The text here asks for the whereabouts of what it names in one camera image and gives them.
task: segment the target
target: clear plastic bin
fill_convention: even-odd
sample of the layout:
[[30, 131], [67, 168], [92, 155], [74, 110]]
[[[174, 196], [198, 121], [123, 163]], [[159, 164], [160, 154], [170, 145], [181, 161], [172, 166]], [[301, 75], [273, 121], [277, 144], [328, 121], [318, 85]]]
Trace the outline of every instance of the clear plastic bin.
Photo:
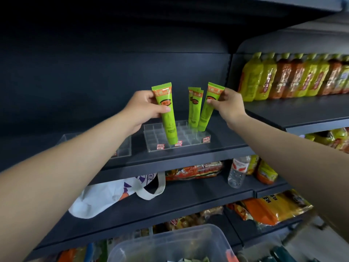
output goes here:
[[[65, 141], [69, 141], [72, 138], [75, 138], [76, 136], [78, 136], [79, 134], [81, 134], [82, 132], [77, 132], [77, 133], [66, 133], [64, 134], [60, 140], [58, 141], [57, 145], [65, 142]], [[113, 154], [113, 156], [111, 158], [120, 158], [120, 157], [124, 157], [124, 156], [130, 156], [132, 154], [132, 149], [131, 149], [131, 136], [128, 136], [124, 142], [120, 145], [119, 149], [116, 150], [115, 154]]]
[[108, 262], [178, 262], [181, 258], [203, 260], [206, 256], [210, 262], [234, 261], [223, 232], [212, 224], [122, 242], [111, 251]]
[[190, 128], [187, 120], [176, 121], [176, 127], [178, 143], [175, 145], [169, 145], [162, 123], [144, 125], [144, 138], [146, 139], [148, 152], [211, 142], [211, 134], [207, 131], [198, 132], [197, 130]]

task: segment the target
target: hand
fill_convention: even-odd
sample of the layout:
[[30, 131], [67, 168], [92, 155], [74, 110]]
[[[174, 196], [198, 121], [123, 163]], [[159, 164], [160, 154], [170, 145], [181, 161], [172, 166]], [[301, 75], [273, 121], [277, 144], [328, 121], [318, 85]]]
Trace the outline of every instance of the hand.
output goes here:
[[171, 111], [171, 108], [165, 105], [158, 105], [152, 91], [137, 91], [122, 110], [122, 113], [131, 121], [131, 134], [137, 132], [142, 123], [151, 118], [158, 118], [162, 113]]
[[220, 95], [219, 101], [207, 99], [207, 103], [219, 111], [228, 127], [232, 130], [241, 118], [247, 117], [241, 94], [232, 89], [225, 88]]

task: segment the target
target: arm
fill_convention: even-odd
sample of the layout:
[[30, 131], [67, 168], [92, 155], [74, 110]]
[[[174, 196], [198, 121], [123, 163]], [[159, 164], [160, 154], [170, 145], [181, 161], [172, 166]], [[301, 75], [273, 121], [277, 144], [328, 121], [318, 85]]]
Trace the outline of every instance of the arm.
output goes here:
[[0, 174], [1, 262], [22, 261], [124, 139], [169, 111], [154, 101], [152, 91], [136, 92], [120, 113]]
[[349, 155], [283, 132], [245, 113], [239, 93], [225, 89], [223, 101], [208, 101], [245, 142], [349, 242]]

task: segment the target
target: right hand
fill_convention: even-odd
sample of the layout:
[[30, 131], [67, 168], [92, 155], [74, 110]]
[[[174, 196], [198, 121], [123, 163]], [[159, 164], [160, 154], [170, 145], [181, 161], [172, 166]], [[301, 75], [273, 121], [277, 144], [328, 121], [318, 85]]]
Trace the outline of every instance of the right hand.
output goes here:
[[225, 88], [220, 95], [220, 100], [207, 99], [207, 103], [217, 109], [232, 130], [241, 118], [248, 117], [245, 112], [244, 102], [240, 93]]

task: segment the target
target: left hand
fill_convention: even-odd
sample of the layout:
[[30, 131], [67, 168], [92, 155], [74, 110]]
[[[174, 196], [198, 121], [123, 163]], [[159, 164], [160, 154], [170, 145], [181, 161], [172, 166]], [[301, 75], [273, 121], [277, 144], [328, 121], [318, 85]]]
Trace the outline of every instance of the left hand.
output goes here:
[[152, 91], [137, 91], [122, 110], [122, 113], [128, 116], [132, 125], [132, 133], [137, 132], [142, 123], [151, 118], [159, 118], [162, 113], [171, 111], [168, 106], [158, 105], [155, 95]]

